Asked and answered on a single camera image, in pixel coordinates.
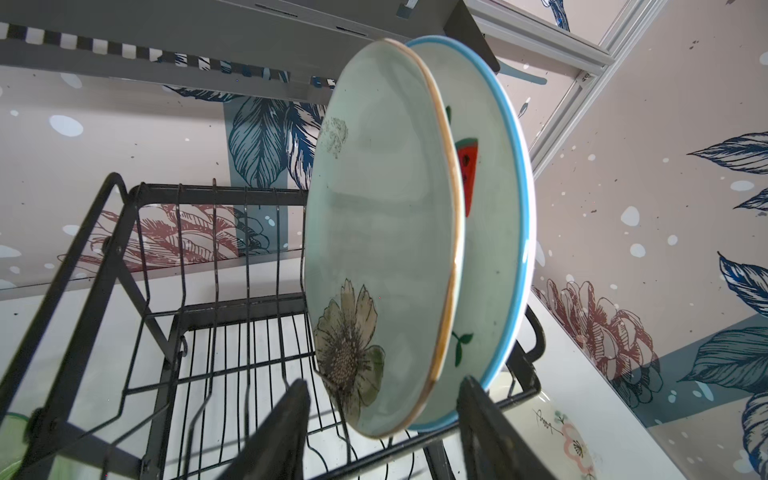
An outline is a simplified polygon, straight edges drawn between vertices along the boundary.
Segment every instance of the gold rim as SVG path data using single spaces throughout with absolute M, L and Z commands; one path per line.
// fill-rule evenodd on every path
M 464 259 L 465 227 L 464 196 L 461 182 L 462 175 L 458 167 L 458 157 L 456 156 L 456 150 L 452 143 L 451 127 L 448 124 L 448 118 L 445 116 L 445 105 L 442 103 L 442 97 L 440 96 L 440 91 L 437 88 L 437 82 L 435 82 L 432 73 L 429 71 L 429 68 L 427 68 L 427 65 L 424 63 L 424 61 L 413 50 L 406 47 L 399 41 L 392 40 L 391 38 L 384 38 L 381 41 L 397 48 L 402 53 L 406 54 L 411 60 L 413 60 L 416 65 L 419 66 L 419 70 L 422 72 L 424 81 L 427 84 L 429 96 L 432 98 L 432 104 L 435 106 L 435 116 L 437 117 L 438 127 L 443 133 L 442 147 L 445 151 L 445 156 L 448 158 L 448 177 L 453 202 L 453 266 L 451 268 L 451 275 L 448 278 L 448 288 L 445 291 L 445 303 L 442 307 L 442 318 L 440 320 L 440 327 L 438 329 L 435 351 L 432 354 L 432 363 L 429 365 L 427 381 L 422 387 L 422 392 L 419 394 L 419 399 L 416 400 L 416 404 L 413 406 L 413 409 L 408 414 L 408 416 L 406 416 L 406 418 L 393 429 L 390 429 L 384 433 L 379 433 L 377 436 L 370 436 L 358 431 L 358 433 L 370 439 L 380 439 L 383 437 L 391 436 L 392 434 L 405 429 L 408 425 L 413 423 L 413 421 L 416 420 L 416 417 L 418 417 L 424 409 L 427 399 L 429 398 L 429 394 L 432 392 L 432 389 L 435 387 L 435 384 L 440 377 L 443 364 L 445 363 L 445 356 L 448 354 L 448 344 L 451 339 L 451 328 L 453 327 L 453 318 L 456 314 L 459 278 L 461 276 Z

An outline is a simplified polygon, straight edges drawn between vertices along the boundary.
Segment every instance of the white plate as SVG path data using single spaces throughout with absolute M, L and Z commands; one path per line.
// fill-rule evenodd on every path
M 429 431 L 456 420 L 465 376 L 487 389 L 509 356 L 531 288 L 536 213 L 528 147 L 491 69 L 447 37 L 417 38 L 409 46 L 435 76 L 450 108 L 467 212 L 448 358 L 424 412 L 411 426 Z
M 461 174 L 432 75 L 405 45 L 368 45 L 328 106 L 305 232 L 317 366 L 363 435 L 404 429 L 440 375 L 464 226 Z

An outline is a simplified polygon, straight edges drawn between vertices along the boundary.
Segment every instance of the black and white stripes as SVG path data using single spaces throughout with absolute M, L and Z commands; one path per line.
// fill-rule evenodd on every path
M 287 83 L 290 72 L 275 68 L 244 65 L 233 61 L 198 57 L 151 47 L 140 47 L 115 41 L 88 38 L 78 35 L 41 30 L 0 22 L 0 40 L 20 40 L 32 45 L 55 45 L 68 50 L 86 50 L 99 55 L 118 55 L 128 59 L 148 60 L 156 63 L 172 62 L 179 67 L 199 68 L 204 71 L 219 71 L 223 74 L 238 74 L 244 77 L 258 77 Z M 310 84 L 316 88 L 334 88 L 336 82 L 329 78 L 312 77 Z

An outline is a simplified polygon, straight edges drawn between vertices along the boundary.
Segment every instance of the watermelon slice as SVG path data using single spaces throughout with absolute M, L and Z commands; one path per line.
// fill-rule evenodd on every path
M 458 164 L 462 169 L 464 205 L 466 216 L 469 217 L 469 209 L 472 207 L 472 191 L 475 188 L 475 169 L 478 163 L 478 139 L 465 138 L 457 141 L 456 154 L 458 155 Z

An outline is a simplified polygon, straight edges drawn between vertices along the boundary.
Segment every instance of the pink flower design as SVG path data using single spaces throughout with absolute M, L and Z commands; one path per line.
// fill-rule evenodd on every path
M 253 229 L 258 223 L 250 219 L 248 227 L 243 222 L 243 213 L 232 206 L 217 207 L 216 238 L 217 259 L 237 258 L 245 250 L 245 242 L 237 237 L 237 230 L 247 229 L 250 235 L 251 253 L 266 253 L 269 240 Z M 143 207 L 141 216 L 141 235 L 144 238 L 144 259 L 147 269 L 178 266 L 179 232 L 176 219 L 176 206 L 163 204 Z M 91 232 L 86 251 L 81 255 L 78 267 L 96 273 L 103 258 L 104 242 L 112 235 L 119 215 L 103 210 L 95 228 Z M 212 205 L 181 205 L 181 236 L 184 245 L 184 263 L 205 263 L 214 260 L 214 207 Z M 141 271 L 141 248 L 137 226 L 123 255 L 131 272 Z
M 596 299 L 590 282 L 569 282 L 558 294 L 548 280 L 546 294 L 533 291 L 627 405 L 648 403 L 661 390 L 659 357 L 637 315 Z

